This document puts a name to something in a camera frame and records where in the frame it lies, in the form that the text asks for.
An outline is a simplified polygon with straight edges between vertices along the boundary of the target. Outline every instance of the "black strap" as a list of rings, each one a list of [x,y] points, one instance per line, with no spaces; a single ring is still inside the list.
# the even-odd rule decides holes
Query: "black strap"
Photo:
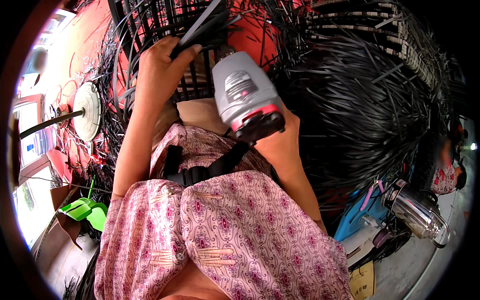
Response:
[[[170,145],[168,147],[163,174],[167,180],[187,187],[213,177],[230,173],[232,169],[240,163],[245,153],[248,152],[248,144],[244,142],[236,143],[230,151],[223,154],[223,156],[207,168],[195,166],[176,173],[180,165],[182,150],[183,148],[180,146]]]

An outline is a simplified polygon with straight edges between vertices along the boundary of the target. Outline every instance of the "pink patterned blouse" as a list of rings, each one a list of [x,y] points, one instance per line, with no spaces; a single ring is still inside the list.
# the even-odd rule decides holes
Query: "pink patterned blouse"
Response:
[[[160,178],[169,145],[179,170],[209,166],[233,145],[174,124],[152,157],[151,179],[108,209],[96,263],[97,299],[156,299],[192,259],[234,300],[352,299],[344,247],[325,235],[248,152],[233,173],[184,188]]]

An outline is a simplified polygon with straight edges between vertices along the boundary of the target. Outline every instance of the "green handle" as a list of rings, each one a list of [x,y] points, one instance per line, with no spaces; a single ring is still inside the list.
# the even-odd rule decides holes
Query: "green handle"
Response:
[[[95,179],[96,179],[96,175],[93,176],[93,179],[92,179],[92,184],[90,184],[90,191],[88,192],[88,199],[90,200],[92,198],[92,188],[95,184]]]

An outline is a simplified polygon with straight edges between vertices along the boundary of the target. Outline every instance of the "metal rod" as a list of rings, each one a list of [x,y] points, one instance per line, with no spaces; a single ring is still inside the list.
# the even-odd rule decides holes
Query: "metal rod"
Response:
[[[207,79],[207,89],[208,89],[208,97],[213,98],[212,93],[212,74],[210,70],[210,56],[208,55],[208,51],[204,49],[204,64],[205,64],[205,76]]]
[[[198,85],[197,85],[197,73],[195,72],[195,62],[192,61],[190,63],[190,73],[192,73],[192,86],[193,90],[195,91],[195,99],[200,99],[200,93],[198,92]]]
[[[29,129],[21,132],[20,133],[20,139],[22,140],[25,137],[31,135],[32,133],[35,133],[35,132],[39,131],[40,129],[44,129],[45,127],[48,127],[48,126],[53,125],[55,123],[62,122],[62,121],[65,121],[65,120],[68,120],[68,119],[71,119],[71,118],[74,118],[74,117],[81,116],[81,115],[84,114],[84,112],[85,112],[85,110],[82,108],[82,110],[74,111],[74,112],[71,112],[69,114],[59,116],[59,117],[50,119],[48,121],[42,122],[38,125],[35,125],[32,128],[29,128]]]
[[[190,99],[188,98],[187,82],[185,81],[185,76],[183,76],[183,77],[181,78],[180,84],[181,84],[181,90],[182,90],[182,93],[183,93],[183,97],[185,98],[184,101],[190,100]]]

